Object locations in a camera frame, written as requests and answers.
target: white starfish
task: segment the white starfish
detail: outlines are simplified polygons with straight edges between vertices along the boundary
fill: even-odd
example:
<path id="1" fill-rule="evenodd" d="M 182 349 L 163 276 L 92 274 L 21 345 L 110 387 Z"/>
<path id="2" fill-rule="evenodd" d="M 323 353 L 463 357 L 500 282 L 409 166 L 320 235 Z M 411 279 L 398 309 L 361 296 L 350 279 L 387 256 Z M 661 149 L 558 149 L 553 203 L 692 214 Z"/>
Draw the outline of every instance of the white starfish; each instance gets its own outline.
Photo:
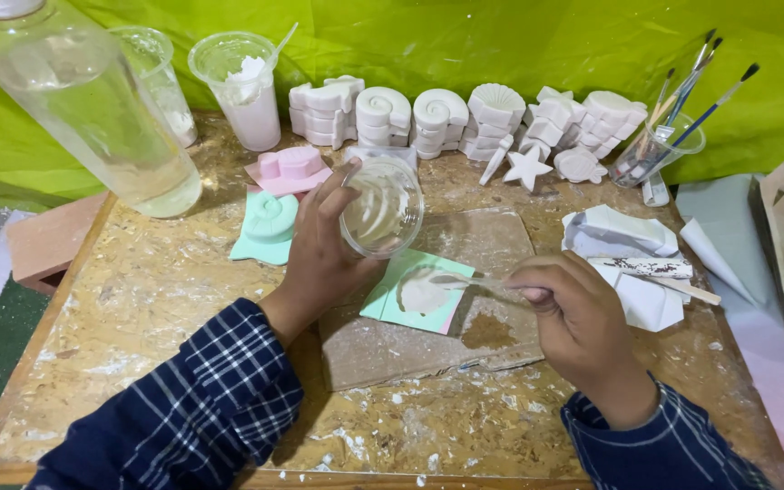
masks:
<path id="1" fill-rule="evenodd" d="M 510 161 L 510 170 L 504 175 L 504 182 L 519 180 L 529 192 L 534 192 L 534 181 L 538 175 L 550 172 L 552 167 L 540 162 L 540 148 L 533 147 L 526 154 L 508 152 L 507 160 Z"/>

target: green backdrop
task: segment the green backdrop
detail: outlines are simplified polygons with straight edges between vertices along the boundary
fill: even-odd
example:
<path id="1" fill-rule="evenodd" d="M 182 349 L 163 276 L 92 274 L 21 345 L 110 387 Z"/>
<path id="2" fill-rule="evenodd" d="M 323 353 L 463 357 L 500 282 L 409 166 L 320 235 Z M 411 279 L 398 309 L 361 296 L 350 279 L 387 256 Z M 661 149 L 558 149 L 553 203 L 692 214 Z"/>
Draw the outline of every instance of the green backdrop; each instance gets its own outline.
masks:
<path id="1" fill-rule="evenodd" d="M 761 71 L 704 124 L 702 153 L 663 171 L 669 183 L 767 172 L 784 161 L 784 2 L 775 0 L 75 0 L 105 27 L 148 25 L 168 34 L 193 107 L 216 107 L 186 68 L 203 37 L 250 30 L 273 42 L 299 29 L 276 72 L 278 98 L 304 81 L 344 73 L 411 100 L 443 87 L 467 98 L 480 83 L 505 83 L 533 101 L 549 84 L 613 90 L 652 105 L 666 71 L 691 68 L 702 36 L 724 44 L 684 112 L 699 114 L 754 61 Z M 101 184 L 0 89 L 0 205 L 56 206 Z"/>

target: hand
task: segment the hand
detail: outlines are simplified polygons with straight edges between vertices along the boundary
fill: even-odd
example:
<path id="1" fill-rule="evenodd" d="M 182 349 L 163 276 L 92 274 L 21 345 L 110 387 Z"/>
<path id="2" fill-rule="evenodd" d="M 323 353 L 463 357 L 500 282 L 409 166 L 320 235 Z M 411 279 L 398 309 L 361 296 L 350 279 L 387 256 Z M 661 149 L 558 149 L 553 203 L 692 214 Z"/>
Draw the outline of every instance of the hand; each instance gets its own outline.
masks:
<path id="1" fill-rule="evenodd" d="M 339 218 L 360 192 L 343 187 L 362 161 L 352 159 L 301 201 L 283 282 L 259 301 L 284 347 L 329 307 L 368 281 L 379 280 L 388 261 L 358 257 L 341 236 Z"/>
<path id="2" fill-rule="evenodd" d="M 589 262 L 569 250 L 531 257 L 505 282 L 534 307 L 547 362 L 592 400 L 610 428 L 647 422 L 658 387 L 633 355 L 616 291 Z"/>

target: plaid shirt sleeve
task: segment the plaid shirt sleeve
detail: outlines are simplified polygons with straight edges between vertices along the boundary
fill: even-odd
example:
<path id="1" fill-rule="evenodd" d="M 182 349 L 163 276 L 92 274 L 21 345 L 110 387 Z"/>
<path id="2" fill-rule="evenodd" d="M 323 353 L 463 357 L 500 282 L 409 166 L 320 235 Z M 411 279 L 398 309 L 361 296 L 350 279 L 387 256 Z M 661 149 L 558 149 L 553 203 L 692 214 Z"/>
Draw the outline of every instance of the plaid shirt sleeve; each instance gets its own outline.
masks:
<path id="1" fill-rule="evenodd" d="M 265 315 L 239 299 L 74 422 L 27 488 L 225 489 L 246 462 L 265 463 L 303 397 Z"/>
<path id="2" fill-rule="evenodd" d="M 612 431 L 581 392 L 561 409 L 579 461 L 598 490 L 769 490 L 760 470 L 734 453 L 706 411 L 655 382 L 658 410 L 643 426 Z"/>

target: plastic cup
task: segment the plastic cup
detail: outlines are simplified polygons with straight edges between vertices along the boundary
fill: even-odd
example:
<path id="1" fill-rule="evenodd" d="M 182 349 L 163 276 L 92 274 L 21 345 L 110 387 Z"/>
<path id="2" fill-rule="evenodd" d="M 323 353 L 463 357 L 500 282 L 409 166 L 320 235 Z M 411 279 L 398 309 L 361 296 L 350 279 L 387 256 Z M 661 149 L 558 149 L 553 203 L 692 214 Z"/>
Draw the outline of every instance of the plastic cup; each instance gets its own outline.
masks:
<path id="1" fill-rule="evenodd" d="M 140 25 L 115 27 L 108 32 L 119 41 L 120 50 L 162 111 L 180 146 L 189 147 L 199 133 L 180 83 L 174 76 L 171 39 L 156 29 Z"/>
<path id="2" fill-rule="evenodd" d="M 425 201 L 417 175 L 406 162 L 393 157 L 365 159 L 343 185 L 362 191 L 341 215 L 341 233 L 353 250 L 388 259 L 417 238 Z"/>
<path id="3" fill-rule="evenodd" d="M 251 32 L 222 32 L 199 41 L 189 51 L 189 69 L 211 87 L 235 136 L 253 152 L 264 152 L 280 141 L 271 41 Z M 250 79 L 230 79 L 249 56 L 263 59 L 267 70 Z"/>
<path id="4" fill-rule="evenodd" d="M 691 117 L 677 114 L 669 126 L 673 128 L 673 133 L 667 138 L 656 133 L 658 128 L 647 124 L 610 165 L 610 180 L 617 186 L 634 187 L 681 156 L 703 150 L 706 137 L 701 127 L 692 131 L 677 147 L 672 145 L 692 123 Z"/>

